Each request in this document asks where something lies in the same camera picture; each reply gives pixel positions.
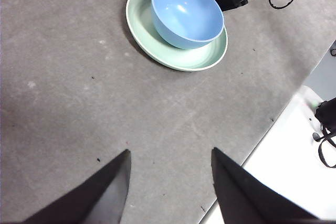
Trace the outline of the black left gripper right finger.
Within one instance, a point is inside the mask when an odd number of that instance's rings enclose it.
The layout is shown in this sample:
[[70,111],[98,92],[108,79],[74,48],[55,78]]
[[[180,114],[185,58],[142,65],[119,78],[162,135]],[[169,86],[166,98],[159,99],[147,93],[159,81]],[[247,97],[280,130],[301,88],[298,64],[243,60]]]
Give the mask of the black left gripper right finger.
[[211,158],[224,223],[318,223],[316,216],[262,184],[218,148]]

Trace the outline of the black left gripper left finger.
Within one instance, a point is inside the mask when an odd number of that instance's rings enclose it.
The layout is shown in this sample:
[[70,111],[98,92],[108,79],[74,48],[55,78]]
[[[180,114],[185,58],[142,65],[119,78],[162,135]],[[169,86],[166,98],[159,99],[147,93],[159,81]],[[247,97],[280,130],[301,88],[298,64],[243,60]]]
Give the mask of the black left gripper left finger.
[[124,150],[81,185],[24,223],[120,223],[130,175],[131,152]]

